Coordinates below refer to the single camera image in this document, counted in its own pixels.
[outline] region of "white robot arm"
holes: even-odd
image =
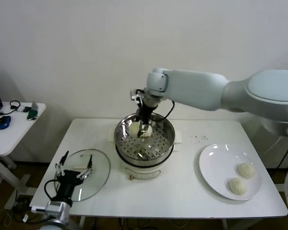
[[[246,80],[228,81],[215,73],[154,69],[138,111],[141,132],[164,99],[209,111],[250,112],[269,131],[288,136],[288,70],[266,70]],[[285,190],[288,202],[288,175]]]

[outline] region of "black cable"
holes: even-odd
[[[174,222],[171,219],[168,219],[168,221],[170,222],[171,225],[173,225],[175,228],[178,228],[178,229],[184,229],[187,226],[187,224],[189,223],[188,219],[185,219],[184,223],[182,225],[174,224]]]
[[[18,198],[17,201],[18,201],[17,205],[12,208],[13,218],[14,218],[14,220],[16,222],[24,223],[23,222],[23,218],[25,216],[25,213],[27,211],[31,210],[30,206],[29,206],[31,200],[28,197],[26,197],[26,196],[22,196],[22,197]],[[48,221],[50,219],[53,219],[53,217],[48,217],[46,219],[39,220],[39,221],[36,221],[36,222],[30,222],[31,220],[35,219],[38,216],[39,216],[39,214],[36,214],[33,217],[28,218],[28,220],[25,223],[27,223],[27,224],[39,224],[39,223]]]
[[[138,94],[138,91],[139,91],[140,93],[143,93],[143,94],[145,93],[144,90],[140,90],[140,89],[136,89],[136,90],[135,90],[135,93]]]
[[[287,157],[288,155],[288,149],[287,149],[287,152],[285,153],[283,159],[280,161],[280,163],[278,164],[278,166],[276,167],[277,169],[280,167],[280,165],[283,163],[284,159]]]
[[[163,121],[164,119],[166,119],[166,118],[171,114],[171,112],[173,111],[173,109],[174,109],[174,107],[175,107],[175,102],[172,101],[172,103],[173,103],[173,106],[172,106],[171,110],[168,112],[168,114],[167,114],[165,117],[163,117],[163,118],[160,119],[160,120],[153,120],[153,119],[152,119],[152,121],[160,122],[160,121]]]
[[[94,220],[94,225],[92,226],[92,228],[90,230],[97,230],[97,218],[96,217]]]
[[[21,104],[18,100],[12,100],[12,101],[10,101],[10,107],[11,107],[12,111],[10,111],[9,113],[0,112],[0,115],[11,114],[11,113],[15,112],[20,107],[20,105]]]
[[[2,219],[2,220],[0,220],[0,226],[1,226],[1,224],[3,223],[3,221],[5,220],[5,218],[6,218],[6,216],[5,216],[5,217],[3,217],[3,219]]]
[[[137,220],[137,226],[139,229],[153,229],[153,230],[158,230],[157,228],[155,227],[141,227],[140,226],[140,219]]]
[[[49,181],[47,181],[46,183],[45,183],[45,185],[44,185],[44,191],[45,191],[45,193],[46,193],[46,195],[48,196],[48,198],[51,200],[52,199],[52,197],[49,195],[49,193],[47,192],[47,188],[46,188],[46,186],[48,185],[48,183],[50,183],[50,182],[55,182],[55,181],[58,181],[58,180],[49,180]]]
[[[131,228],[129,228],[129,219],[126,220],[126,225],[128,230],[132,230]]]

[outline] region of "white wall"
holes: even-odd
[[[288,0],[0,0],[1,97],[48,107],[16,160],[50,161],[76,117],[134,112],[129,90],[143,88],[153,67],[229,80],[288,69]],[[249,116],[177,105],[171,118]]]

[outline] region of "computer mouse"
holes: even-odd
[[[11,116],[3,116],[0,118],[0,129],[5,129],[10,125]]]

